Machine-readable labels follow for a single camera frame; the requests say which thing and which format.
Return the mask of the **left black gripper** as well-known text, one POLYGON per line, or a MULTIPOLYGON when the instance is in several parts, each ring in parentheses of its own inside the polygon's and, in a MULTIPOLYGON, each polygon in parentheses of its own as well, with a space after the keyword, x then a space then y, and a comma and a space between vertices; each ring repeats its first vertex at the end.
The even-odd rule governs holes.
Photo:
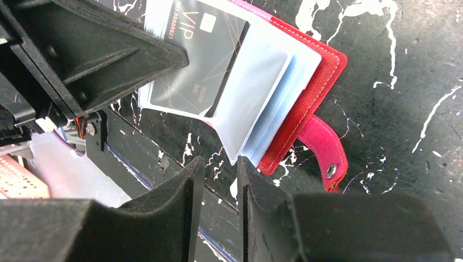
POLYGON ((1 145, 49 133, 188 63, 96 1, 1 1, 1 145))

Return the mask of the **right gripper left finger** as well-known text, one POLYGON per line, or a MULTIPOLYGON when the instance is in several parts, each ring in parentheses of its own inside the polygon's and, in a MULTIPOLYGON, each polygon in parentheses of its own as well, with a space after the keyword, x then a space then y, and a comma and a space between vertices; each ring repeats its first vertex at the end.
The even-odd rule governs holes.
POLYGON ((1 201, 1 261, 193 261, 205 160, 118 208, 91 199, 1 201))

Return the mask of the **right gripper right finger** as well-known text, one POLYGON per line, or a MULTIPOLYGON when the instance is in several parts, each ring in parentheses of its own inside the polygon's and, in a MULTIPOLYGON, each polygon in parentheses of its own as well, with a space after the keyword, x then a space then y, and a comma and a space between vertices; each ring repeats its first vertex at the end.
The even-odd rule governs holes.
POLYGON ((288 194, 237 162, 243 261, 453 261, 428 207, 407 194, 288 194))

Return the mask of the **red card holder wallet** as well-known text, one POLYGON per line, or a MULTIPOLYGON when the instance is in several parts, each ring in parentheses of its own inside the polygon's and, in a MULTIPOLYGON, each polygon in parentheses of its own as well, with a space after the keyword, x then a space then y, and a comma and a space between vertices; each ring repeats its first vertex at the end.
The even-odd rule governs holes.
MULTIPOLYGON (((345 69, 347 57, 245 1, 226 2, 250 26, 213 115, 167 113, 205 122, 218 134, 231 165, 246 157, 266 175, 299 140, 315 154, 324 189, 338 191, 347 157, 340 138, 314 113, 345 69)), ((168 14, 164 1, 148 1, 145 31, 163 40, 159 34, 168 14)), ((153 82, 139 89, 142 109, 150 109, 143 103, 153 82)))

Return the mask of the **dark VIP credit card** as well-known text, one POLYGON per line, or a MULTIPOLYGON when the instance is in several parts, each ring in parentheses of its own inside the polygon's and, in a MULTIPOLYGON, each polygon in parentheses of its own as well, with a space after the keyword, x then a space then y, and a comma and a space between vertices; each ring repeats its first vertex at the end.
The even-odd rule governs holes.
POLYGON ((184 49, 188 65, 148 87, 150 109, 210 117, 225 88, 250 23, 226 1, 164 1, 169 14, 159 34, 184 49))

